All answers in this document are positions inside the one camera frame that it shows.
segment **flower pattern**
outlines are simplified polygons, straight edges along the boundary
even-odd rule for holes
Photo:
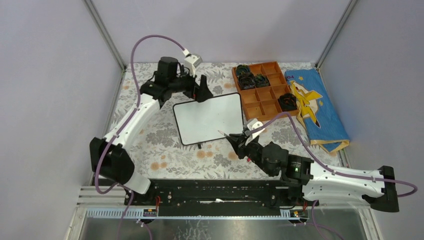
[[[241,63],[202,63],[197,75],[207,76],[207,84],[214,96],[236,92],[232,68]],[[286,70],[310,69],[311,63],[279,63]],[[135,76],[141,85],[149,79],[157,68],[157,63],[134,64]],[[137,97],[131,68],[126,69],[121,91],[112,116],[110,130],[124,117]],[[269,177],[254,163],[238,159],[225,139],[205,142],[202,148],[197,145],[181,144],[173,113],[173,105],[191,101],[182,93],[176,93],[162,109],[151,118],[147,127],[140,131],[133,146],[128,151],[135,169],[148,178],[168,179],[278,179]],[[309,141],[305,129],[296,122],[296,128],[303,140]],[[291,154],[309,157],[287,118],[280,118],[260,134],[259,142],[279,144]],[[329,155],[317,146],[311,151],[324,163],[340,166],[336,155]]]

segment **wooden tray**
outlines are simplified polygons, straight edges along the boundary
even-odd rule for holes
[[[246,119],[257,118],[258,121],[268,121],[281,113],[278,98],[281,95],[290,93],[286,78],[281,72],[276,61],[264,62],[248,65],[250,71],[256,76],[262,74],[268,77],[270,86],[256,87],[241,90],[236,76],[236,67],[232,68],[232,77],[235,82],[237,92],[241,95],[241,105]],[[289,111],[290,115],[297,115],[299,110]]]

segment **wall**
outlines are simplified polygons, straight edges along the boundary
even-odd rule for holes
[[[134,43],[162,34],[204,62],[316,62],[349,0],[94,0],[122,58]],[[149,39],[136,62],[183,55],[173,43]]]
[[[84,3],[0,3],[0,239],[63,239],[120,69]]]
[[[424,7],[420,0],[361,0],[322,67],[359,169],[393,166],[418,193],[399,213],[376,212],[385,240],[422,239]],[[410,189],[396,186],[398,193]]]

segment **blue towel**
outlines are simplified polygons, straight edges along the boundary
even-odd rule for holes
[[[288,70],[285,79],[296,96],[297,119],[306,128],[311,145],[334,153],[349,145],[349,136],[315,69]]]

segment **whiteboard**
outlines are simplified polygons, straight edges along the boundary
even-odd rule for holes
[[[173,112],[183,145],[225,138],[218,130],[226,134],[243,131],[242,100],[237,92],[215,96],[204,102],[177,103]]]

